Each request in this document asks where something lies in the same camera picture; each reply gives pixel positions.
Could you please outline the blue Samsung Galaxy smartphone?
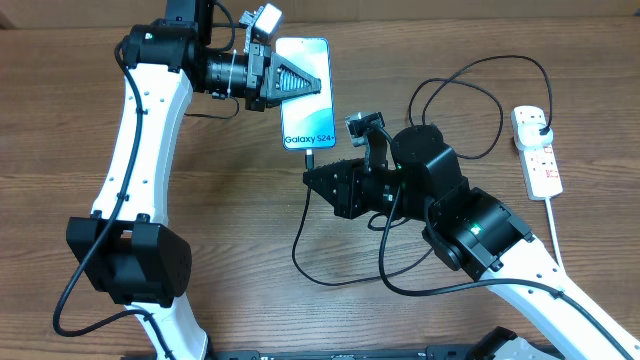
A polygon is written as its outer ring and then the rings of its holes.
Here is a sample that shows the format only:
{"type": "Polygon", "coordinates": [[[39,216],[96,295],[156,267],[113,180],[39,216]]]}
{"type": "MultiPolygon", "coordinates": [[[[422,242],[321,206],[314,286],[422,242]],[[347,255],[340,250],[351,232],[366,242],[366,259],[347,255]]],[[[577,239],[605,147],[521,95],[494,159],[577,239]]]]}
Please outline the blue Samsung Galaxy smartphone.
{"type": "Polygon", "coordinates": [[[288,151],[336,144],[329,42],[325,38],[282,37],[276,52],[320,80],[320,92],[285,100],[280,106],[283,146],[288,151]]]}

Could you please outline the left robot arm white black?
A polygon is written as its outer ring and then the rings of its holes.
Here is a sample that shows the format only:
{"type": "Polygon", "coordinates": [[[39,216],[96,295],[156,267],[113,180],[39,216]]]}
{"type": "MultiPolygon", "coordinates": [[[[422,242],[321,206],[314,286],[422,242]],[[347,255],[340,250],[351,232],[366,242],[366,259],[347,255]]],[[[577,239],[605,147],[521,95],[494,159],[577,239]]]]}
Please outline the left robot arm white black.
{"type": "Polygon", "coordinates": [[[281,11],[265,4],[231,29],[244,49],[211,44],[217,1],[171,1],[165,14],[138,24],[116,45],[125,99],[109,170],[88,217],[73,217],[66,240],[77,277],[138,319],[158,359],[210,359],[209,335],[191,309],[189,244],[168,226],[168,185],[182,120],[207,93],[262,111],[321,91],[320,80],[270,45],[281,11]]]}

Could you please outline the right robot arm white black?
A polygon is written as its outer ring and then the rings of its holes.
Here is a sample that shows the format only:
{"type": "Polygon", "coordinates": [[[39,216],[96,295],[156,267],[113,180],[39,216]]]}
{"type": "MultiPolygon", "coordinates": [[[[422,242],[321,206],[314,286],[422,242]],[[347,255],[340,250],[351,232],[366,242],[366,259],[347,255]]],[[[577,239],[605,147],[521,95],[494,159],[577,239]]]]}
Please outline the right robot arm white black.
{"type": "Polygon", "coordinates": [[[551,257],[529,225],[506,204],[469,185],[457,154],[433,124],[403,129],[395,136],[380,116],[348,119],[362,158],[316,167],[304,184],[338,217],[369,211],[389,221],[424,223],[423,239],[451,270],[469,282],[427,290],[402,289],[378,266],[385,286],[408,297],[430,297],[486,287],[543,334],[568,359],[636,359],[639,341],[580,287],[551,257]]]}

